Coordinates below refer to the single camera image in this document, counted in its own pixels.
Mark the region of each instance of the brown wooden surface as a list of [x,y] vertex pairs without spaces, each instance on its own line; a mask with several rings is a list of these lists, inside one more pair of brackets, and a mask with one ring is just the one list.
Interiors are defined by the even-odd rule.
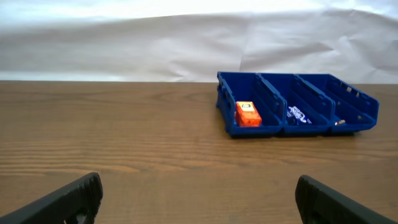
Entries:
[[354,136],[231,139],[215,83],[0,82],[0,216],[88,172],[96,223],[301,223],[308,174],[398,221],[398,86]]

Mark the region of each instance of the blue tray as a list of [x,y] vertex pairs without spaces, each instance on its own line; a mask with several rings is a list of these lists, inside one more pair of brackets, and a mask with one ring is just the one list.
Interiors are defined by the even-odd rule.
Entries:
[[[332,75],[218,72],[217,107],[231,136],[255,134],[347,133],[376,125],[379,103]],[[237,101],[252,101],[262,124],[239,127]],[[294,125],[286,117],[290,106],[311,121]]]

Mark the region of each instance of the blue and white package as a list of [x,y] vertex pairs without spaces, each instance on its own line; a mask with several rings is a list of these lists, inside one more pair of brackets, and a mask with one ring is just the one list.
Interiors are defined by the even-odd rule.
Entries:
[[308,125],[312,122],[305,117],[305,114],[296,106],[288,106],[286,113],[287,123],[289,125]]

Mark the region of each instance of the label on orange box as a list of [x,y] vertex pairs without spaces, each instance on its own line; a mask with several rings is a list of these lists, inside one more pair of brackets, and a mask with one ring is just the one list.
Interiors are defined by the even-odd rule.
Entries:
[[262,119],[251,101],[236,102],[236,124],[239,127],[259,127]]
[[249,101],[238,101],[236,102],[243,111],[254,111],[254,105]]

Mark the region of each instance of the wrinkled white fabric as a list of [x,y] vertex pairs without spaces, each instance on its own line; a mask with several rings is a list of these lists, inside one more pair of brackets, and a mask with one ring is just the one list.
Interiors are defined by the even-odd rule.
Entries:
[[398,83],[397,58],[395,0],[0,1],[0,80]]

